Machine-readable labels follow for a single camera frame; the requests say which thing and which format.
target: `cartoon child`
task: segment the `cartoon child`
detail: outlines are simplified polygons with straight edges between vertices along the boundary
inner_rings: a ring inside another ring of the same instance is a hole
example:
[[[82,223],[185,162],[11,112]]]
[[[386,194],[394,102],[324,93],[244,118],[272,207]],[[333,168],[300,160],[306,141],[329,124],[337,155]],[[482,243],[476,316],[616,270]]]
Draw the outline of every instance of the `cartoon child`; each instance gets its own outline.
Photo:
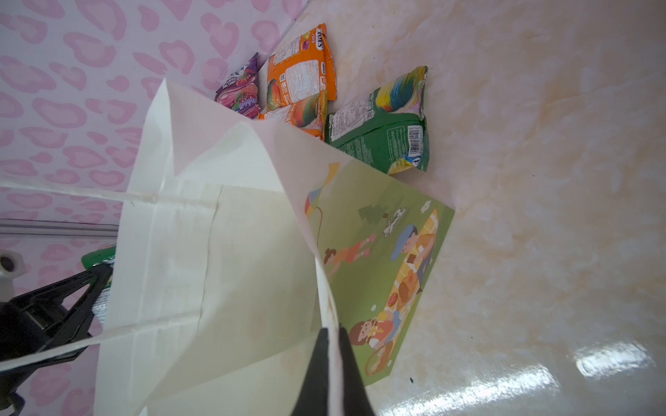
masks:
[[[352,345],[368,344],[374,349],[380,349],[386,343],[390,342],[400,329],[402,320],[400,312],[386,309],[383,315],[387,318],[382,321],[379,318],[372,318],[370,321],[361,321],[352,327],[349,331],[349,342]]]
[[[333,263],[333,268],[328,272],[328,277],[333,276],[338,271],[342,262],[353,263],[361,257],[368,257],[370,255],[370,248],[366,248],[363,251],[361,249],[366,244],[373,243],[375,240],[377,240],[377,236],[372,234],[365,240],[354,244],[351,248],[342,248],[340,251],[334,248],[327,248],[324,256],[324,264]]]
[[[396,249],[391,255],[391,261],[400,256],[400,254],[407,254],[412,251],[412,248],[416,247],[418,254],[414,258],[408,258],[408,262],[412,264],[419,264],[418,271],[416,275],[420,284],[423,284],[423,277],[426,272],[426,268],[430,265],[432,261],[431,253],[432,249],[435,248],[436,234],[423,234],[422,236],[418,235],[416,227],[414,225],[408,225],[398,236],[398,241],[396,242]]]

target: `green packet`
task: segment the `green packet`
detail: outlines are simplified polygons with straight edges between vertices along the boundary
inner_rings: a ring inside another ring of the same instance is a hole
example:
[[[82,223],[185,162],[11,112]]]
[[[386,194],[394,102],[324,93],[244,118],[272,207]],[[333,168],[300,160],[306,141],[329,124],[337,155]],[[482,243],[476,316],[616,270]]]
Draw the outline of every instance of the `green packet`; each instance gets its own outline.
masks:
[[[115,245],[102,248],[96,252],[88,253],[81,257],[81,263],[86,269],[89,269],[100,263],[107,263],[113,266],[115,264],[115,260]],[[104,327],[104,322],[107,320],[107,307],[109,304],[109,294],[111,292],[111,280],[113,280],[113,277],[109,279],[109,282],[102,290],[102,293],[99,294],[99,297],[93,304],[93,314],[97,317],[97,320],[99,320],[99,323],[102,325],[102,327]]]
[[[326,142],[389,175],[425,171],[430,149],[423,94],[428,67],[418,67],[331,114]]]

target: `illustrated paper bag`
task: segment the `illustrated paper bag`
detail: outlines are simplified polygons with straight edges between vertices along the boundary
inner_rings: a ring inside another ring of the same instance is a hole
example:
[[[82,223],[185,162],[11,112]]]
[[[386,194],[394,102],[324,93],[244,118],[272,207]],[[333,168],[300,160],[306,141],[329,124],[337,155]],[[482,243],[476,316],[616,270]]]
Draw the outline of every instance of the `illustrated paper bag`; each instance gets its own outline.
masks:
[[[10,185],[125,202],[103,334],[0,363],[101,343],[97,416],[289,414],[321,325],[350,330],[366,383],[386,376],[453,215],[297,128],[167,81],[127,193]],[[339,415],[337,342],[328,357]]]

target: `snack packet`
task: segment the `snack packet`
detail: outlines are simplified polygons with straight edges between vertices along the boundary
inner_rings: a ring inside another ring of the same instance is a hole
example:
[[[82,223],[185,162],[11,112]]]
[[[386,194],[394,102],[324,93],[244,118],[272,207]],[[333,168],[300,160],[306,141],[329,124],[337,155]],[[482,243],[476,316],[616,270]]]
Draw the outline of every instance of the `snack packet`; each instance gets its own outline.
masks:
[[[258,99],[259,80],[256,76],[258,57],[258,53],[254,54],[243,68],[231,74],[215,95],[215,101],[249,118],[253,118],[261,110]]]
[[[320,91],[328,91],[328,99],[335,101],[335,70],[326,42],[325,24],[295,39],[268,59],[266,107],[273,111]]]
[[[328,112],[328,97],[326,90],[312,95],[296,104],[290,104],[266,114],[259,114],[260,120],[281,120],[304,130],[324,141],[324,127],[326,127],[326,113]]]
[[[116,263],[116,246],[109,246],[97,250],[96,252],[85,254],[81,257],[81,263],[83,267],[89,269],[93,266],[96,266],[100,263],[106,263],[113,266]],[[104,286],[102,293],[99,294],[97,300],[93,304],[93,314],[97,317],[99,323],[104,327],[104,323],[107,320],[107,309],[109,305],[109,295],[111,292],[111,282],[113,277],[109,279],[109,282]]]
[[[430,149],[423,93],[427,67],[354,100],[328,117],[326,142],[389,175],[426,170]]]

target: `cartoon kite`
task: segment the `cartoon kite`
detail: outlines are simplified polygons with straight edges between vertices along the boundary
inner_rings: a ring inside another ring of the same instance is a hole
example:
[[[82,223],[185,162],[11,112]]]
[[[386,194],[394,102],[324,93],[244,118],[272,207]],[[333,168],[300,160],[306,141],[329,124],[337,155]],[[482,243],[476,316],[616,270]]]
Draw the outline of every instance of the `cartoon kite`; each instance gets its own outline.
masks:
[[[319,232],[322,230],[322,221],[324,219],[324,213],[322,212],[322,209],[317,206],[317,202],[319,201],[319,196],[322,193],[323,187],[325,187],[333,180],[335,175],[338,173],[339,168],[340,168],[339,162],[330,163],[328,165],[328,176],[326,177],[324,183],[319,188],[310,191],[308,193],[307,199],[305,199],[305,215],[307,217],[309,217],[310,214],[313,213],[315,209],[319,210],[319,213],[321,213],[322,215],[322,218],[319,222],[319,231],[317,231],[317,244],[319,244]]]

